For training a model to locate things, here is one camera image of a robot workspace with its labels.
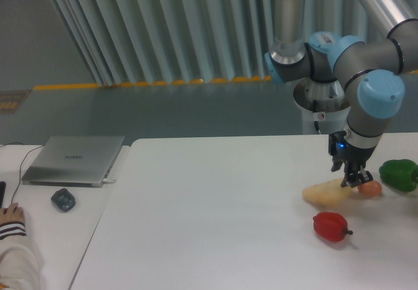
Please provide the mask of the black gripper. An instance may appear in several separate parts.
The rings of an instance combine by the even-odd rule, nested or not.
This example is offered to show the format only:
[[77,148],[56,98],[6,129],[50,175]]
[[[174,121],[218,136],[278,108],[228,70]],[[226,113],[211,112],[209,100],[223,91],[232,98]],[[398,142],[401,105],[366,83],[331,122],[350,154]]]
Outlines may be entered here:
[[376,139],[360,136],[353,131],[337,131],[329,134],[331,171],[336,172],[344,164],[344,178],[340,187],[357,187],[373,180],[365,169],[367,160],[376,149]]

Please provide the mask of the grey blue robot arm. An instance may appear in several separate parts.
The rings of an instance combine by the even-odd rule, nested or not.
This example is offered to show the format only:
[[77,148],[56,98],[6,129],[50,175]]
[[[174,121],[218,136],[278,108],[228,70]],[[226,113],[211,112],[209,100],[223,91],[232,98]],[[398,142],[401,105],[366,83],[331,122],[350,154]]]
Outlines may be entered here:
[[417,68],[417,17],[405,0],[359,0],[384,39],[367,44],[349,35],[314,33],[302,41],[305,0],[274,0],[274,42],[266,60],[280,82],[302,79],[329,88],[337,83],[350,109],[345,125],[329,135],[332,171],[342,187],[372,180],[366,169],[405,95],[401,75]]

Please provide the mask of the cream striped sleeve forearm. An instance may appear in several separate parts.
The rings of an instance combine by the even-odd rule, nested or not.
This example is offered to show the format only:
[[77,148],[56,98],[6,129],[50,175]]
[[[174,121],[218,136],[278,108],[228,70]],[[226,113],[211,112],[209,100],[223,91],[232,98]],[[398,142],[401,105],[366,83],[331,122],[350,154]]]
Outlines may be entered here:
[[40,289],[40,266],[20,221],[1,225],[1,289]]

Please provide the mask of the person's hand on mouse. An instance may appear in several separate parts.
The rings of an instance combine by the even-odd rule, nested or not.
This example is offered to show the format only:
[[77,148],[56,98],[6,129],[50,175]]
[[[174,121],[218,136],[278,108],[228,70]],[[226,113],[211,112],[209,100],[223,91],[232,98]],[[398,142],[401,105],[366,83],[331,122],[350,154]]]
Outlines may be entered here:
[[0,224],[7,223],[25,224],[24,209],[17,202],[10,204],[7,208],[0,209]]

